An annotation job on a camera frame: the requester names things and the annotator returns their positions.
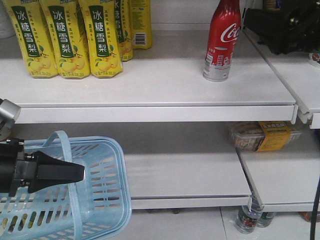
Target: barcode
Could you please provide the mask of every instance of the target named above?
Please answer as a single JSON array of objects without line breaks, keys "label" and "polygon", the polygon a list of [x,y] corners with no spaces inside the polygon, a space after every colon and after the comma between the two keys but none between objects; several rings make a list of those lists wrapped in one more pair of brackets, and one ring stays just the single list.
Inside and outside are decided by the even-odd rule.
[{"label": "barcode", "polygon": [[146,41],[146,33],[145,32],[139,32],[134,35],[134,45],[147,45]]},{"label": "barcode", "polygon": [[206,74],[210,74],[210,69],[211,69],[211,66],[212,66],[212,61],[213,61],[214,57],[207,54],[206,55],[206,58],[205,58],[205,64],[204,64],[204,72]]}]

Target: green label panel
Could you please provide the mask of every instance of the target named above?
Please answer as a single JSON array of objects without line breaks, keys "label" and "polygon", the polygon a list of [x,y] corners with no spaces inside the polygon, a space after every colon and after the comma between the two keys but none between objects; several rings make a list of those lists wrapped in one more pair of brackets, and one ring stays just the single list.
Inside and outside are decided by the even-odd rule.
[{"label": "green label panel", "polygon": [[96,55],[99,57],[109,57],[110,52],[106,37],[106,27],[103,6],[89,6],[90,14],[93,22]]},{"label": "green label panel", "polygon": [[59,42],[61,57],[73,58],[74,53],[68,34],[65,8],[63,6],[49,6],[49,11],[56,31],[56,37]]},{"label": "green label panel", "polygon": [[24,6],[12,6],[11,8],[19,23],[28,56],[40,57],[40,52],[34,33],[32,32],[32,27],[29,22],[26,8]]},{"label": "green label panel", "polygon": [[114,4],[115,28],[118,35],[119,43],[123,43],[126,39],[124,35],[124,29],[122,26],[121,0],[115,0]]}]

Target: shelf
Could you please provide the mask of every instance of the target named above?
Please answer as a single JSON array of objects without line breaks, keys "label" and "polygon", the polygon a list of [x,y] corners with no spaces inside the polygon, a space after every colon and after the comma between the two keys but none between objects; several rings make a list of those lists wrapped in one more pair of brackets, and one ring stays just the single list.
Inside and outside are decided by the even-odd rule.
[{"label": "shelf", "polygon": [[17,124],[12,137],[108,136],[124,151],[133,209],[239,206],[251,191],[220,122]]},{"label": "shelf", "polygon": [[147,213],[133,211],[128,226],[110,240],[227,240],[219,208],[182,209]]},{"label": "shelf", "polygon": [[[221,207],[221,214],[228,240],[310,239],[310,222],[305,221],[298,212],[278,212],[268,227],[256,227],[250,234],[242,234],[234,226],[238,208]],[[319,228],[320,223],[317,223],[315,239],[320,239]]]},{"label": "shelf", "polygon": [[[253,233],[242,234],[234,222],[237,207],[186,208],[179,214],[169,209],[155,213],[133,211],[128,226],[111,240],[308,240],[310,223],[297,212],[279,212],[266,228],[257,227]],[[320,238],[316,224],[315,239]]]},{"label": "shelf", "polygon": [[275,55],[266,45],[258,44],[260,39],[255,33],[246,30],[246,34],[296,99],[302,122],[311,122],[312,129],[320,129],[320,94],[316,91],[320,89],[320,69],[308,63],[308,53]]},{"label": "shelf", "polygon": [[154,31],[111,79],[34,79],[15,37],[0,39],[0,97],[22,107],[17,123],[291,121],[295,99],[244,34],[229,78],[203,78],[207,31]]},{"label": "shelf", "polygon": [[239,152],[265,212],[312,211],[320,175],[320,145],[313,130],[274,152]]}]

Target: black cable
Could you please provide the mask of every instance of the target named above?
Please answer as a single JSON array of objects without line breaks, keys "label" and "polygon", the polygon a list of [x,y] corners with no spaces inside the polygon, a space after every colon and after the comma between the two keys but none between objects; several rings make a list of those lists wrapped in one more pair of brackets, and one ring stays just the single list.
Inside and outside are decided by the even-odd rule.
[{"label": "black cable", "polygon": [[[319,140],[320,143],[320,129],[316,129],[314,131],[316,137]],[[312,215],[311,215],[311,225],[310,225],[310,240],[315,240],[315,233],[316,233],[316,222],[317,222],[317,213],[318,213],[318,207],[319,207],[319,201],[320,201],[320,178],[318,181],[318,186],[316,188],[314,202],[313,202],[313,209],[312,209]]]}]

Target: coca-cola logo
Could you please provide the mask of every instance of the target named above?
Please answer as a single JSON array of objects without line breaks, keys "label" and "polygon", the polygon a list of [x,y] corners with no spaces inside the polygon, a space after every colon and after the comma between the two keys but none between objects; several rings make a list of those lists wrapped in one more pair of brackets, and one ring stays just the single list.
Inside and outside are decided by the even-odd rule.
[{"label": "coca-cola logo", "polygon": [[226,30],[221,34],[221,41],[223,43],[229,43],[238,39],[238,35],[240,32],[240,27],[237,27],[237,24],[231,24]]}]

